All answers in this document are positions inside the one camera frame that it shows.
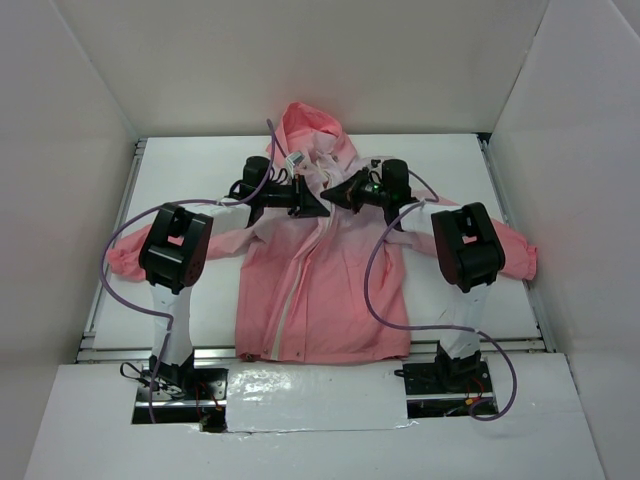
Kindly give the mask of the pink hooded zip jacket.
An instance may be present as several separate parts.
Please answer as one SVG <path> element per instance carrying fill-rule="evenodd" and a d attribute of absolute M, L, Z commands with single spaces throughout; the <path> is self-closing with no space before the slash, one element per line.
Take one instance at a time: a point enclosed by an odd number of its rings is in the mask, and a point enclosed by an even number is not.
<path fill-rule="evenodd" d="M 292 103 L 275 135 L 285 155 L 301 151 L 311 165 L 304 172 L 318 198 L 325 189 L 348 179 L 373 158 L 359 156 L 341 124 L 303 103 Z M 406 357 L 411 335 L 383 326 L 364 299 L 366 264 L 381 237 L 383 213 L 365 206 L 354 214 L 329 206 L 329 217 L 295 219 L 284 209 L 267 208 L 254 226 L 213 236 L 207 260 L 246 251 L 240 269 L 235 318 L 235 350 L 243 359 L 315 364 L 348 364 Z M 503 275 L 533 280 L 537 248 L 524 235 L 492 219 L 504 248 Z M 139 254 L 151 225 L 120 239 L 107 250 L 112 272 L 143 281 Z M 369 295 L 383 319 L 408 326 L 403 295 L 403 250 L 435 256 L 429 235 L 394 231 L 376 254 Z"/>

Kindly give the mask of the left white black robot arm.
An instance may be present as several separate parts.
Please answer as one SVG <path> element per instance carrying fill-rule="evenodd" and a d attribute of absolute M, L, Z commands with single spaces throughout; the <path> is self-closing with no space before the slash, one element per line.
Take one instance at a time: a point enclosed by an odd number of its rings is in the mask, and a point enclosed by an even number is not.
<path fill-rule="evenodd" d="M 155 312 L 150 391 L 182 399 L 195 389 L 191 294 L 204 270 L 212 236 L 252 226 L 266 208 L 284 209 L 293 218 L 329 215 L 303 178 L 308 165 L 296 151 L 285 158 L 285 178 L 272 179 L 270 161 L 252 156 L 219 205 L 187 210 L 174 202 L 160 207 L 139 254 Z"/>

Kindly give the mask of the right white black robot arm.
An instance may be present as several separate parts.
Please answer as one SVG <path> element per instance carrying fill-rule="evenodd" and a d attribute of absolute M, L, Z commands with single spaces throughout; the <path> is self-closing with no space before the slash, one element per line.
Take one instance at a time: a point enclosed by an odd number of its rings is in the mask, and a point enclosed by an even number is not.
<path fill-rule="evenodd" d="M 480 326 L 489 289 L 504 268 L 506 257 L 496 230 L 481 203 L 451 207 L 439 203 L 434 190 L 419 200 L 412 193 L 414 173 L 405 161 L 375 161 L 380 178 L 365 167 L 321 197 L 357 213 L 365 205 L 383 211 L 386 233 L 429 235 L 436 258 L 452 296 L 432 330 L 442 335 L 437 343 L 435 379 L 446 391 L 457 391 L 478 378 L 481 369 Z"/>

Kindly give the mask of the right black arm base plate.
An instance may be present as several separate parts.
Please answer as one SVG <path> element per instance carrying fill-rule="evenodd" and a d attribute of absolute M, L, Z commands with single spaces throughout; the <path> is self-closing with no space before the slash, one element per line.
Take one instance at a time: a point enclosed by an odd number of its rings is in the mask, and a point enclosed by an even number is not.
<path fill-rule="evenodd" d="M 404 363 L 394 371 L 404 382 L 409 419 L 463 417 L 474 413 L 489 417 L 498 413 L 487 363 L 480 363 L 478 373 L 461 384 L 445 386 L 432 363 Z"/>

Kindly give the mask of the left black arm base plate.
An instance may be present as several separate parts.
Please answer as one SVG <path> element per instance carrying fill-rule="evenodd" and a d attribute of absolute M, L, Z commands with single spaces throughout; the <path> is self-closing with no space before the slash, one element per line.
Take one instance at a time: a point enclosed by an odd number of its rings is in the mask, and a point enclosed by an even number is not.
<path fill-rule="evenodd" d="M 225 432 L 228 373 L 227 368 L 200 368 L 190 386 L 179 388 L 158 378 L 153 389 L 149 371 L 128 376 L 138 383 L 131 423 L 187 424 L 206 433 Z"/>

